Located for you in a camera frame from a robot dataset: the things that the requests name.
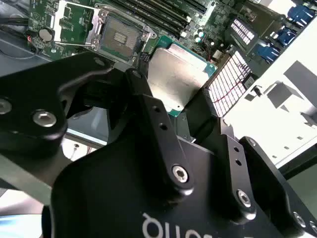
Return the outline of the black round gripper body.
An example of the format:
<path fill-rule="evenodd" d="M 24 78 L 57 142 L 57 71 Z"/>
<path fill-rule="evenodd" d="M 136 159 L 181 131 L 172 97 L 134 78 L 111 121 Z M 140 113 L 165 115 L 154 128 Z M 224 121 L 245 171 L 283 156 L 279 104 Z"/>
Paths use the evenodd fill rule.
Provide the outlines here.
<path fill-rule="evenodd" d="M 153 155 L 126 138 L 78 159 L 54 183 L 46 238 L 278 238 L 265 213 L 230 221 L 213 152 L 181 141 L 194 172 L 194 192 L 179 203 L 159 186 Z"/>

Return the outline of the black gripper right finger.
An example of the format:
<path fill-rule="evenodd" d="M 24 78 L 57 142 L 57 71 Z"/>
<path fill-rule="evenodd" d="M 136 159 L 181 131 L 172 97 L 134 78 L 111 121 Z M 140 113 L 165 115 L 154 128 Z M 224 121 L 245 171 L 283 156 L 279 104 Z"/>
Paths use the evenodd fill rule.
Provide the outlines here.
<path fill-rule="evenodd" d="M 255 220 L 261 212 L 282 235 L 315 235 L 317 220 L 260 145 L 237 139 L 233 127 L 215 113 L 207 87 L 190 102 L 195 143 L 216 155 L 219 191 L 234 221 Z"/>

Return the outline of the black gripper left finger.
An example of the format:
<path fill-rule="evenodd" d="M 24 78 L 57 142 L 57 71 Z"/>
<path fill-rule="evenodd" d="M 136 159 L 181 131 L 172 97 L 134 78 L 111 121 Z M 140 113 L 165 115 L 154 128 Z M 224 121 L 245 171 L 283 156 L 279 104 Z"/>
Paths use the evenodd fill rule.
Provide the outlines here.
<path fill-rule="evenodd" d="M 67 120 L 90 105 L 109 110 L 107 146 L 130 138 L 152 153 L 168 201 L 193 193 L 189 162 L 146 76 L 137 68 L 117 72 L 94 53 L 1 77 L 0 179 L 49 200 L 58 176 L 72 163 L 61 149 Z"/>

